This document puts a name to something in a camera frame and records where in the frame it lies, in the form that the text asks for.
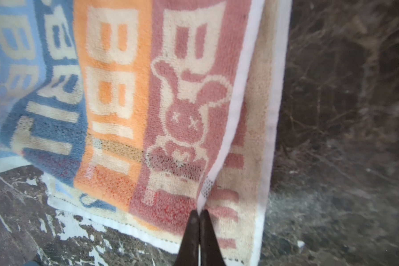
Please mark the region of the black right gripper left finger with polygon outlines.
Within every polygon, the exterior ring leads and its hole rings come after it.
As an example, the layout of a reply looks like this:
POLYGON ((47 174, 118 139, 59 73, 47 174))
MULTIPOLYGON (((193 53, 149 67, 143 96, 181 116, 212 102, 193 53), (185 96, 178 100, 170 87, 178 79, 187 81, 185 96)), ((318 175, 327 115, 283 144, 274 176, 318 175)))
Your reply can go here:
POLYGON ((200 246, 200 217, 191 211, 174 266, 198 266, 200 246))

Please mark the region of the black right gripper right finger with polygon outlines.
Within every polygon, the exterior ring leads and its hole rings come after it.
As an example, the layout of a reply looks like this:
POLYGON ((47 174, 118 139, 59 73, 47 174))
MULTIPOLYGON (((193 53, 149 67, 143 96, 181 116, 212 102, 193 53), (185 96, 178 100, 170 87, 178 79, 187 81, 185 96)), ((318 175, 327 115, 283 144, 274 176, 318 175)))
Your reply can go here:
POLYGON ((209 211, 204 209, 199 217, 199 244, 201 266, 226 266, 213 229, 209 211))

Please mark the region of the striped rabbit text towel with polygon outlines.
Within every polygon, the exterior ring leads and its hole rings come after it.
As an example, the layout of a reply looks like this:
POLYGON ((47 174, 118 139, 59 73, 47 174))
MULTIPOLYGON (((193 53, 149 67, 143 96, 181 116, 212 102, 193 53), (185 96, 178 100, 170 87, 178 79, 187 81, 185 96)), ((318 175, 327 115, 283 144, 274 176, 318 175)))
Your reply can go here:
POLYGON ((0 172, 170 253, 260 259, 291 1, 0 1, 0 172))

